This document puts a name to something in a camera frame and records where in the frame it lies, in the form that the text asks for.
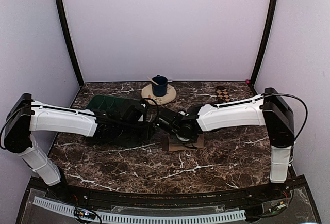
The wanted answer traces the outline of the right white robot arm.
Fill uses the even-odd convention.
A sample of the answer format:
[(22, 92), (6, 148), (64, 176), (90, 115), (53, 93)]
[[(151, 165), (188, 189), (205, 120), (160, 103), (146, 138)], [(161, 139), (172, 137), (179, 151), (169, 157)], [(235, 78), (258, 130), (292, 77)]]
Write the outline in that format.
[(202, 133), (227, 127), (265, 126), (271, 146), (271, 183), (264, 187), (263, 196), (274, 200), (283, 192), (295, 142), (294, 115), (274, 88), (240, 101), (192, 106), (181, 113), (164, 108), (156, 124), (181, 142), (196, 142)]

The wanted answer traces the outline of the brown black checkered sock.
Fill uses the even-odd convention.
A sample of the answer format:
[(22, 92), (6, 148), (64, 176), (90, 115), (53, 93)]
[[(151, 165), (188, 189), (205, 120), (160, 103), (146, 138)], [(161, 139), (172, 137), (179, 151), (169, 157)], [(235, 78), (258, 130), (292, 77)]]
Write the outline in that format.
[(231, 101), (229, 93), (224, 86), (216, 86), (216, 95), (219, 103), (228, 103)]

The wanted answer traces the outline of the plain brown sock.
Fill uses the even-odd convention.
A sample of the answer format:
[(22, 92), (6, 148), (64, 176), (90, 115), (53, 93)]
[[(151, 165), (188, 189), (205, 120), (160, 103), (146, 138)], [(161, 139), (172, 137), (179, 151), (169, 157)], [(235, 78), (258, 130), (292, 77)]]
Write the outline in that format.
[(167, 140), (162, 142), (162, 150), (176, 152), (183, 150), (198, 150), (204, 148), (204, 135), (199, 135), (195, 143), (182, 143), (175, 135), (170, 135)]

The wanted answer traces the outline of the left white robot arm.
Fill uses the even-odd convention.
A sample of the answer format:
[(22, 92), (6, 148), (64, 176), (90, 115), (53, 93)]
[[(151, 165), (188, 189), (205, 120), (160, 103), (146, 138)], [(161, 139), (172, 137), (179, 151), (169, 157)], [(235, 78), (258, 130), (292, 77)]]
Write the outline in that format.
[(61, 201), (73, 197), (60, 169), (42, 151), (33, 132), (77, 134), (95, 142), (135, 147), (151, 139), (155, 120), (147, 120), (149, 99), (94, 96), (85, 109), (64, 108), (33, 100), (23, 94), (1, 128), (1, 149), (20, 156)]

